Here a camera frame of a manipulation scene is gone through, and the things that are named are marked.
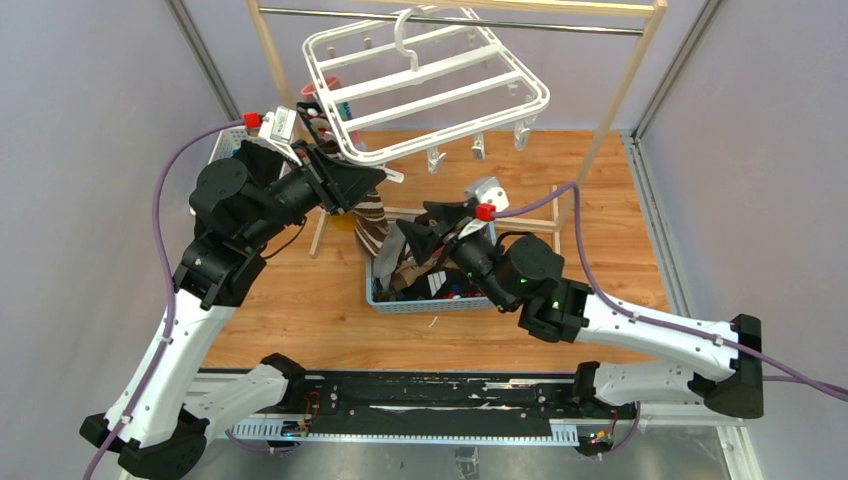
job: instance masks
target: wooden pole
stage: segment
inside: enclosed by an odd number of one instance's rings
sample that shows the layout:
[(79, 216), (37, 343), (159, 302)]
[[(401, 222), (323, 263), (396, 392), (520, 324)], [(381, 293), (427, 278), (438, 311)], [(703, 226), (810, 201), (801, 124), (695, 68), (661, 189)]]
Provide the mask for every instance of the wooden pole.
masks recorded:
[[(636, 42), (636, 46), (633, 48), (633, 53), (630, 54), (630, 59), (627, 61), (627, 66), (624, 69), (624, 77), (618, 84), (618, 89), (615, 91), (612, 104), (610, 104), (609, 108), (607, 108), (607, 112), (604, 114), (604, 117), (601, 119), (601, 123), (595, 130), (595, 136), (592, 137), (592, 144), (589, 146), (589, 151), (586, 152), (586, 156), (583, 157), (583, 163), (580, 165), (580, 170), (577, 172), (577, 185), (581, 187), (586, 182), (586, 177), (592, 169), (595, 157), (598, 156), (598, 151), (601, 149), (601, 145), (607, 138), (612, 122), (615, 120), (616, 115), (618, 115), (618, 110), (621, 108), (624, 96), (627, 94), (627, 90), (630, 89), (630, 84), (633, 83), (633, 77), (635, 77), (636, 72), (639, 71), (639, 66), (645, 58), (645, 52), (648, 51), (648, 46), (650, 46), (651, 40), (654, 39), (654, 34), (657, 33), (657, 29), (660, 26), (660, 22), (662, 22), (662, 17), (665, 14), (667, 7), (668, 4), (666, 3), (666, 0), (655, 0), (653, 7), (654, 14), (650, 19), (648, 19), (648, 22), (645, 24), (645, 33)], [(566, 195), (566, 202), (573, 203), (573, 198), (573, 193), (569, 191)], [(560, 212), (559, 217), (555, 220), (555, 228), (557, 231), (562, 230), (562, 226), (565, 223), (566, 217), (568, 217), (569, 211), (571, 211), (571, 209), (567, 208), (564, 212)]]
[[(268, 22), (265, 16), (259, 12), (259, 0), (245, 1), (247, 2), (247, 11), (250, 12), (250, 18), (256, 27), (256, 33), (259, 35), (262, 52), (265, 53), (265, 60), (268, 62), (268, 68), (271, 70), (271, 76), (274, 78), (274, 85), (277, 87), (277, 92), (280, 94), (283, 106), (294, 109), (295, 101), (292, 96), (291, 86), (286, 77), (286, 71), (280, 59), (280, 53), (277, 51), (277, 45), (274, 43), (274, 37), (271, 35), (271, 29), (268, 27)], [(295, 122), (294, 138), (301, 138), (301, 134), (300, 122)]]

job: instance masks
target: plastic clothespin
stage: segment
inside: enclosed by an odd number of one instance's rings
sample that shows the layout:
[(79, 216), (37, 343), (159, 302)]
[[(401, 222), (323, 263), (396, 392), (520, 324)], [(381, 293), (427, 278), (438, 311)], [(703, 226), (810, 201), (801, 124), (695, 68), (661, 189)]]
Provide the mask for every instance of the plastic clothespin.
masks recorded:
[(515, 149), (519, 152), (527, 146), (527, 138), (530, 136), (530, 129), (524, 122), (524, 120), (515, 122), (515, 129), (513, 130), (513, 142)]
[(442, 166), (442, 160), (445, 159), (447, 153), (439, 153), (438, 147), (432, 147), (427, 149), (427, 171), (430, 173), (436, 173), (439, 171), (439, 167)]
[(486, 146), (483, 142), (483, 132), (474, 134), (474, 144), (471, 146), (471, 155), (474, 160), (482, 162), (486, 158)]

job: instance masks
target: plastic basket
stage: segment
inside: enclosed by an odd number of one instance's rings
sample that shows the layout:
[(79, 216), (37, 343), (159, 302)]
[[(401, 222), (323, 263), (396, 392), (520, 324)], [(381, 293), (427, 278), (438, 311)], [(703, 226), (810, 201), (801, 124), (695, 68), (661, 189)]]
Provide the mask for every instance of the plastic basket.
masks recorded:
[[(494, 243), (495, 224), (486, 225), (484, 234)], [(377, 279), (371, 278), (371, 262), (365, 262), (365, 300), (374, 307), (377, 313), (393, 315), (398, 313), (418, 312), (447, 312), (456, 310), (480, 310), (491, 308), (494, 305), (486, 297), (438, 299), (438, 300), (410, 300), (408, 302), (375, 302), (374, 288)]]
[[(232, 157), (233, 153), (241, 147), (242, 140), (262, 145), (263, 147), (274, 150), (275, 152), (278, 151), (273, 145), (264, 139), (248, 135), (245, 127), (233, 127), (221, 130), (218, 134), (218, 140), (215, 142), (215, 148), (212, 149), (212, 155), (209, 156), (208, 163), (212, 163), (215, 160), (220, 160), (222, 158)], [(284, 166), (283, 172), (287, 171), (286, 167), (288, 167), (287, 164)]]

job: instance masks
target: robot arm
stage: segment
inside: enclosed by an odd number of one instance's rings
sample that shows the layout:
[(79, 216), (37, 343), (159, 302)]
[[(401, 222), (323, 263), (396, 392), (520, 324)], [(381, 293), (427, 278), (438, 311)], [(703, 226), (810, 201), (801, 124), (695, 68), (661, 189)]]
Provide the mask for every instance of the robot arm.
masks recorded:
[[(347, 211), (386, 178), (381, 169), (336, 163), (314, 145), (292, 145), (297, 161), (279, 178), (283, 158), (244, 142), (233, 158), (208, 165), (190, 197), (196, 211), (195, 239), (174, 274), (176, 320), (169, 338), (164, 322), (136, 374), (105, 413), (86, 418), (81, 435), (100, 447), (116, 425), (124, 427), (109, 450), (118, 463), (141, 478), (178, 479), (199, 460), (206, 444), (241, 419), (271, 405), (289, 406), (304, 369), (279, 354), (239, 380), (199, 399), (185, 393), (214, 338), (241, 306), (265, 267), (267, 242), (290, 225), (302, 224), (311, 209)], [(494, 178), (466, 192), (454, 204), (425, 202), (434, 227), (398, 221), (419, 262), (442, 246), (502, 313), (521, 309), (519, 326), (548, 342), (620, 345), (660, 357), (647, 364), (580, 365), (574, 397), (617, 406), (636, 400), (703, 399), (715, 411), (738, 417), (762, 415), (762, 371), (758, 361), (708, 340), (679, 334), (612, 311), (591, 289), (561, 278), (564, 260), (532, 234), (509, 249), (492, 245), (476, 218), (479, 205), (508, 206)], [(731, 323), (685, 319), (643, 307), (621, 305), (669, 322), (686, 324), (722, 338), (759, 342), (759, 320), (740, 315)], [(122, 418), (131, 392), (143, 383), (154, 352), (168, 347), (133, 412)]]
[[(518, 326), (547, 342), (617, 345), (659, 357), (644, 364), (581, 364), (574, 397), (619, 406), (633, 401), (698, 401), (734, 417), (763, 414), (762, 366), (759, 360), (690, 334), (628, 318), (610, 308), (585, 283), (561, 278), (564, 259), (529, 232), (508, 249), (479, 231), (485, 212), (509, 206), (493, 177), (466, 191), (461, 203), (425, 202), (436, 225), (398, 221), (419, 263), (439, 248), (450, 257), (502, 313), (521, 309)], [(721, 339), (760, 348), (760, 320), (739, 315), (731, 322), (703, 321), (630, 304), (619, 306), (668, 323), (686, 326)]]
[[(384, 178), (374, 168), (337, 163), (315, 145), (297, 142), (284, 158), (251, 142), (232, 157), (211, 163), (197, 179), (189, 203), (196, 212), (195, 239), (185, 249), (173, 280), (177, 290), (174, 328), (164, 338), (160, 323), (135, 375), (105, 413), (86, 418), (81, 435), (100, 447), (120, 423), (109, 450), (141, 478), (181, 478), (206, 444), (262, 408), (286, 401), (302, 367), (271, 355), (236, 382), (185, 403), (186, 391), (212, 341), (241, 306), (266, 265), (267, 242), (321, 205), (331, 213), (350, 210)], [(292, 170), (280, 178), (284, 161)], [(167, 344), (152, 376), (155, 352)], [(145, 383), (131, 418), (122, 418), (132, 392)]]

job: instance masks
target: blue basket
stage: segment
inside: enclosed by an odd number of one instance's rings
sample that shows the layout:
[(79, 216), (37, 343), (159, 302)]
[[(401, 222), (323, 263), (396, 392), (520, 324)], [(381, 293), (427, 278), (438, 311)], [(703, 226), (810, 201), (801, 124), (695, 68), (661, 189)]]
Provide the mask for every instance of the blue basket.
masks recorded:
[[(494, 243), (495, 224), (486, 225), (483, 231), (489, 240)], [(416, 312), (447, 312), (454, 310), (480, 310), (494, 307), (486, 297), (456, 298), (444, 300), (410, 300), (408, 302), (375, 302), (374, 288), (376, 278), (371, 278), (371, 262), (365, 262), (365, 300), (377, 310), (377, 313), (392, 315), (396, 313)]]

